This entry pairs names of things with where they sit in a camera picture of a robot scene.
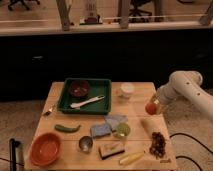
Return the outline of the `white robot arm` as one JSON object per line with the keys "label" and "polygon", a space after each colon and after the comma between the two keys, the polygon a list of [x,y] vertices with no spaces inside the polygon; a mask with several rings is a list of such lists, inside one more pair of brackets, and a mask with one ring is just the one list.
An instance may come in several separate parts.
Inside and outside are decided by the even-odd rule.
{"label": "white robot arm", "polygon": [[198,71],[175,71],[150,101],[168,105],[178,96],[183,96],[213,123],[213,96],[201,88],[202,83],[203,77]]}

